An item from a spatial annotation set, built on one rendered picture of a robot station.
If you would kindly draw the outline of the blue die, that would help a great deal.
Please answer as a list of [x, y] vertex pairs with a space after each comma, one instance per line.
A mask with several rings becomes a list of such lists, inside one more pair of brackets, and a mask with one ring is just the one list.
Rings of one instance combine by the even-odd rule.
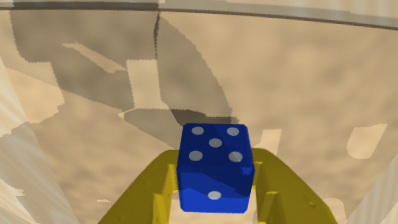
[[186, 123], [176, 171], [184, 212], [244, 214], [255, 174], [247, 127]]

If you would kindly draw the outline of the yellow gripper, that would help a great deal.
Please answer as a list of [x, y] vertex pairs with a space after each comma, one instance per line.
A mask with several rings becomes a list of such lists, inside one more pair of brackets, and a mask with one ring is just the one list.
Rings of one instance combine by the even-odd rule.
[[[258, 224], [338, 224], [329, 206], [282, 160], [251, 148]], [[98, 224], [169, 224], [179, 150], [159, 154]]]

